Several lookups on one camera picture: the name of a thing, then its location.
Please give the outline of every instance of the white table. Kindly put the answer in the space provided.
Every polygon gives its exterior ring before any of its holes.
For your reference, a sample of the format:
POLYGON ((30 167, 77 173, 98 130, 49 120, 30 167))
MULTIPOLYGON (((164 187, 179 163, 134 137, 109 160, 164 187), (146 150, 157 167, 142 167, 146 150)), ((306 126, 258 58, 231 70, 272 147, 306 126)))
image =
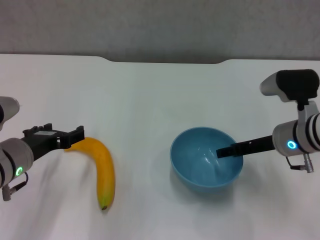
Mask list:
MULTIPOLYGON (((84 125, 86 136, 109 148, 116 173, 114 203, 101 213, 94 162, 76 152, 45 155, 28 171, 26 187, 11 201, 0 200, 1 239, 319 239, 317 153, 311 155, 313 174, 290 170, 276 151, 247 155, 233 188, 216 196, 190 192, 171 169, 171 143, 188 128, 217 128, 241 142, 297 119, 295 103, 259 90, 266 77, 284 69, 320 73, 320 62, 202 65, 0 55, 0 96, 21 104, 0 140, 21 138, 23 130, 46 123, 66 132, 84 125)), ((320 97, 315 101, 320 106, 320 97)), ((291 159, 303 162, 302 156, 291 159)))

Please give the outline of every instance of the blue led ring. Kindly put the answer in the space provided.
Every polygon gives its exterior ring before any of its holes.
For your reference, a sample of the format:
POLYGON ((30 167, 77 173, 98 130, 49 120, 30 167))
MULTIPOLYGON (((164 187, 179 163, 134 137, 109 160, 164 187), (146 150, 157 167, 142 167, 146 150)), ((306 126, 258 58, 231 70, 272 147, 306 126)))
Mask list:
POLYGON ((297 144, 294 141, 288 141, 286 145, 290 149, 296 149, 297 148, 297 144))

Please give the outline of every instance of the banana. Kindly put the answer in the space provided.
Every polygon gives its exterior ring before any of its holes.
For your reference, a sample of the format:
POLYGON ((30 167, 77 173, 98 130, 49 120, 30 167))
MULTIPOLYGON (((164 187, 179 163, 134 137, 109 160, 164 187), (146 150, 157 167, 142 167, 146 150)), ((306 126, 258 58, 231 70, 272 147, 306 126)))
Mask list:
POLYGON ((98 202, 102 210, 109 208, 115 197, 116 178, 113 160, 108 148, 99 140, 86 137, 64 151, 79 151, 94 159, 98 202))

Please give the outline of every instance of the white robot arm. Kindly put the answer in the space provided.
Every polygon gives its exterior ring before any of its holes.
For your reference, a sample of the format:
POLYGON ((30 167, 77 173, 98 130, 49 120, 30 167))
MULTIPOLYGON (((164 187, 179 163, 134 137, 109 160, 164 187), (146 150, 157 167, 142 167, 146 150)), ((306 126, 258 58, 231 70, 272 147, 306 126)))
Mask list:
POLYGON ((277 150, 285 156, 291 169, 314 171, 309 154, 320 151, 320 117, 314 101, 317 97, 319 76, 314 70, 282 70, 278 71, 260 85, 265 96, 279 96, 283 102, 297 103, 298 120, 276 126, 271 136, 235 143, 229 147, 218 149, 217 157, 242 156, 277 150), (288 157, 303 155, 304 165, 292 166, 288 157))
MULTIPOLYGON (((0 130, 4 123, 19 112, 20 105, 13 97, 0 96, 0 130)), ((11 195, 23 188, 28 182, 27 171, 34 161, 50 151, 68 149, 72 144, 85 139, 83 126, 71 132, 52 129, 50 123, 44 126, 34 126, 23 131, 24 137, 9 138, 0 142, 0 188, 4 201, 9 201, 11 195), (9 183, 25 174, 26 180, 10 188, 9 183)))

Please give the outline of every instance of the gray wall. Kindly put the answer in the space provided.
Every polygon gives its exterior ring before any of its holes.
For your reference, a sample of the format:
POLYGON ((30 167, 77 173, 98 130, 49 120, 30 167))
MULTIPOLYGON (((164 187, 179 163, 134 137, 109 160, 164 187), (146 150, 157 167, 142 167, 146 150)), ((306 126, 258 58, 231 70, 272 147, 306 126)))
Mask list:
POLYGON ((0 53, 320 59, 319 0, 0 0, 0 53))

